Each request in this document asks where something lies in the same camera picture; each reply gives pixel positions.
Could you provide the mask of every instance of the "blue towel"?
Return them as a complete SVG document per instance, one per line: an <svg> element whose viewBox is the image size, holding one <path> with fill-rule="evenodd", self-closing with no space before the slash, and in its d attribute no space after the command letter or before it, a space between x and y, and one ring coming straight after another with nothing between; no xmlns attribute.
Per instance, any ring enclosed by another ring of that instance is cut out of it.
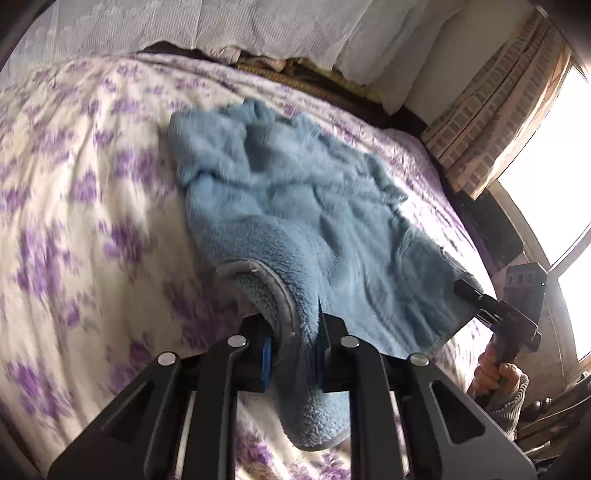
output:
<svg viewBox="0 0 591 480"><path fill-rule="evenodd" d="M264 103L177 112L168 140L198 246L273 325L271 395L304 450L349 433L348 397L314 383L318 301L388 355L433 352L476 313L475 279L401 216L381 160Z"/></svg>

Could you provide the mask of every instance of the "bedspread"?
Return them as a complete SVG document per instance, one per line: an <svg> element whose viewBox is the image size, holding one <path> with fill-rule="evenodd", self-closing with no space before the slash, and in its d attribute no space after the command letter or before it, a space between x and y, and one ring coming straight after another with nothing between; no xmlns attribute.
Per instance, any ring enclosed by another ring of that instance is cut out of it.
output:
<svg viewBox="0 0 591 480"><path fill-rule="evenodd" d="M0 414L42 472L164 350L204 352L253 307L195 250L165 130L173 111L245 97L303 111L380 153L403 214L492 294L420 144L265 79L173 56L96 56L0 92ZM466 388L489 333L471 321L437 362ZM264 395L238 407L237 478L349 477L344 443L291 445Z"/></svg>

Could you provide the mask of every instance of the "silver bolt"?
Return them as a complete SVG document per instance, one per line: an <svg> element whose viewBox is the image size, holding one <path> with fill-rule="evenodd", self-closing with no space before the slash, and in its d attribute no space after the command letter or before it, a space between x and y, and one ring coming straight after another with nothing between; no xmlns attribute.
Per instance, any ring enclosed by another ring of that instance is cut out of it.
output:
<svg viewBox="0 0 591 480"><path fill-rule="evenodd" d="M228 339L228 345L232 346L234 348L239 348L241 346L245 346L246 345L246 338L244 338L242 335L232 335Z"/></svg>
<svg viewBox="0 0 591 480"><path fill-rule="evenodd" d="M359 346L359 340L353 335L345 335L341 338L340 344L345 348L357 348Z"/></svg>
<svg viewBox="0 0 591 480"><path fill-rule="evenodd" d="M172 352L164 352L158 355L158 363L163 367L172 365L177 361L177 356Z"/></svg>
<svg viewBox="0 0 591 480"><path fill-rule="evenodd" d="M429 357L424 353L413 353L408 359L415 367L426 367L429 364Z"/></svg>

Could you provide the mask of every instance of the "human hand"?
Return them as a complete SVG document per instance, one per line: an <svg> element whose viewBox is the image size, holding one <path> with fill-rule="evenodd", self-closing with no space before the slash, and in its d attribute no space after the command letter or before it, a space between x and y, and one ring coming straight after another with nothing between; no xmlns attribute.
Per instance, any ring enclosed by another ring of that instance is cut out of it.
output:
<svg viewBox="0 0 591 480"><path fill-rule="evenodd" d="M515 390L521 378L521 370L513 364L495 365L496 349L491 342L486 346L484 353L478 357L478 367L474 370L472 389L476 395L485 395L491 390L499 389L499 380L506 378L506 384L502 392L509 394Z"/></svg>

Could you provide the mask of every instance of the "checkered curtain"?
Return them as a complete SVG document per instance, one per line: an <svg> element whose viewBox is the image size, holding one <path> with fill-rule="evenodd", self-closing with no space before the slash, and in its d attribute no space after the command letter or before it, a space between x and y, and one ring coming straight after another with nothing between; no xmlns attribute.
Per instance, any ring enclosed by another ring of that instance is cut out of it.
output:
<svg viewBox="0 0 591 480"><path fill-rule="evenodd" d="M456 192L476 199L511 163L548 112L570 49L538 11L481 68L422 134Z"/></svg>

